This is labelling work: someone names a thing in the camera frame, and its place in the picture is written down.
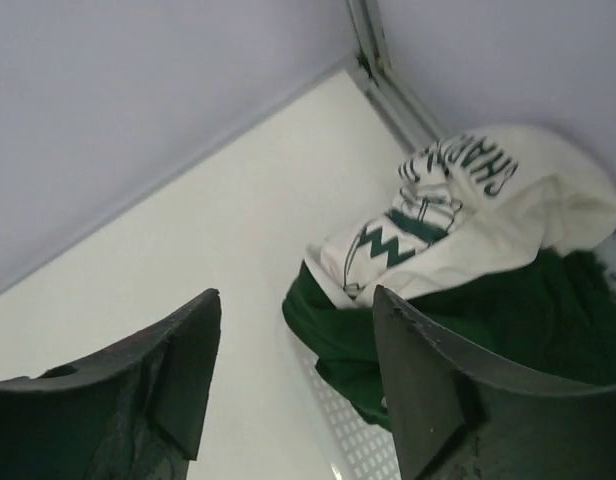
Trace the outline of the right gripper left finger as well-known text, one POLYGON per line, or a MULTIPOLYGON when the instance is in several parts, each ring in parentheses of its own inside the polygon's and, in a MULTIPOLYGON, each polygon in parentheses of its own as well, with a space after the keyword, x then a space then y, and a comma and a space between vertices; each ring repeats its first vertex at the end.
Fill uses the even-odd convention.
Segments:
POLYGON ((0 479, 184 479, 221 336, 208 289, 164 319, 37 378, 0 381, 0 479))

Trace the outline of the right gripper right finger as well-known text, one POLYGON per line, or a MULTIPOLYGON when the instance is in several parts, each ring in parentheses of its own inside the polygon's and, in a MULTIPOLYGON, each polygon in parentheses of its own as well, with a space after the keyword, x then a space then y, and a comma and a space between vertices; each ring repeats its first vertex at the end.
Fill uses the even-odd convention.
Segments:
POLYGON ((616 384, 497 355, 378 287, 373 322, 405 479, 616 479, 616 384))

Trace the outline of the white and green t shirt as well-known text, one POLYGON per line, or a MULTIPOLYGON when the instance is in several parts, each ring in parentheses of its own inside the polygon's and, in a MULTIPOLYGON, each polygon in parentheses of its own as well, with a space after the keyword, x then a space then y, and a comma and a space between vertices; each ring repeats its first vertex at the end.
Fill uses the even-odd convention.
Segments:
POLYGON ((595 249, 616 188, 581 148, 504 124, 435 142, 379 215, 306 250, 282 304, 321 378, 390 425, 372 303, 385 287, 442 326, 543 373, 616 384, 616 297, 595 249))

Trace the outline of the white plastic basket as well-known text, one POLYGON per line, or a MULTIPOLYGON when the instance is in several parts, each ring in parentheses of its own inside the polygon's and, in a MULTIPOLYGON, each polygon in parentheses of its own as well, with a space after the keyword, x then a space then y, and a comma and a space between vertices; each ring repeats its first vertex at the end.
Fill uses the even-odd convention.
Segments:
MULTIPOLYGON (((616 237, 602 243, 595 255, 616 297, 616 237)), ((366 423, 350 402, 321 378, 316 355, 292 335, 306 390, 314 398, 317 417, 328 434, 326 450, 335 474, 342 479, 405 479, 400 474, 390 425, 383 428, 366 423)))

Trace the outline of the right aluminium frame post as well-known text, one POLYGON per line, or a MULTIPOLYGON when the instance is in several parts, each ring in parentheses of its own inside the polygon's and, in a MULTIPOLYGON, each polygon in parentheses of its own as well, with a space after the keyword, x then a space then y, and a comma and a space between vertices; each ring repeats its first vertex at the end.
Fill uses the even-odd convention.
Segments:
POLYGON ((429 108, 394 69, 377 1, 349 1, 359 53, 366 72, 366 95, 402 149, 411 153, 446 135, 429 108))

